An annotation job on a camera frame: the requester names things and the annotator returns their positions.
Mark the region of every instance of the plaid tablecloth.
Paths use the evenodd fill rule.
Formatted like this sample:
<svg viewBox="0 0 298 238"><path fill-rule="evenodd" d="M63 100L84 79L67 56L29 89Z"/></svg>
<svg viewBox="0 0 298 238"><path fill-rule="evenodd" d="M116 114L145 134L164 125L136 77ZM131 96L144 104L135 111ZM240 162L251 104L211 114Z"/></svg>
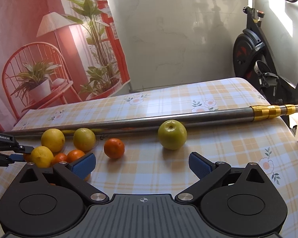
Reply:
<svg viewBox="0 0 298 238"><path fill-rule="evenodd" d="M14 130L251 105L268 105L268 102L247 81L232 78L32 110ZM108 136L98 136L98 145L93 150L97 164L89 180L110 197L114 193L171 193L175 196L198 181L188 166L192 151L213 162L226 161L233 167L257 162L288 207L281 235L284 238L298 237L298 143L280 118L188 129L185 146L175 152L164 151L156 133L115 137L126 145L124 157L109 159L103 152ZM64 152L68 153L74 146L70 138L66 139ZM40 145L39 140L18 141L23 145ZM7 169L0 168L0 197L23 165L15 163Z"/></svg>

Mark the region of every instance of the silver screw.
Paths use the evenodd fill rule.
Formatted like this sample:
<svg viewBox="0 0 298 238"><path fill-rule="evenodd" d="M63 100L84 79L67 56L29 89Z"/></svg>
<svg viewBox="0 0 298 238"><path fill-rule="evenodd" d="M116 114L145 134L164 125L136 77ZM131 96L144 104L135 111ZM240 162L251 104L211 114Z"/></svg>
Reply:
<svg viewBox="0 0 298 238"><path fill-rule="evenodd" d="M93 201L103 201L104 199L106 199L106 195L103 193L94 193L91 195L91 199Z"/></svg>
<svg viewBox="0 0 298 238"><path fill-rule="evenodd" d="M181 193L178 195L178 199L182 201L190 201L193 199L193 195L190 193Z"/></svg>

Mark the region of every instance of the lampshade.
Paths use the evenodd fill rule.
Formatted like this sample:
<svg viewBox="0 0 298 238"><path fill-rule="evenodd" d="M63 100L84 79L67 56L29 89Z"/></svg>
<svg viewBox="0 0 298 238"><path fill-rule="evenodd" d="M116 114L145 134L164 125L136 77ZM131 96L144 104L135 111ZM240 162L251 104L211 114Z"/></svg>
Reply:
<svg viewBox="0 0 298 238"><path fill-rule="evenodd" d="M37 31L37 37L56 29L74 24L76 24L74 21L64 18L57 12L51 12L43 16L39 29Z"/></svg>

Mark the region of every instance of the exercise bike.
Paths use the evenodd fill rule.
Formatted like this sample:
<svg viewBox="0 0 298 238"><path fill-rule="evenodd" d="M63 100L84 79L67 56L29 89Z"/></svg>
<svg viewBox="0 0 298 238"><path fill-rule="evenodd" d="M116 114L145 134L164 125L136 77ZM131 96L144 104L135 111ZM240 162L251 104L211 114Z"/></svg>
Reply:
<svg viewBox="0 0 298 238"><path fill-rule="evenodd" d="M246 79L270 104L298 103L298 84L295 86L278 74L272 50L261 29L265 13L250 7L243 11L247 14L246 29L237 37L233 48L236 77Z"/></svg>

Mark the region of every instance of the adjustment knob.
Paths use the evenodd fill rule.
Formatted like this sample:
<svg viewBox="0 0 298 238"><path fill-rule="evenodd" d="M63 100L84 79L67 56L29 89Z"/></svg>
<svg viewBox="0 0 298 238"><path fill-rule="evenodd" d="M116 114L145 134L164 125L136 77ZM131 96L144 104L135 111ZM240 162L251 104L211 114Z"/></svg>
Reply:
<svg viewBox="0 0 298 238"><path fill-rule="evenodd" d="M265 13L264 13L264 12L261 12L261 11L257 11L257 16L258 16L259 18L264 18Z"/></svg>

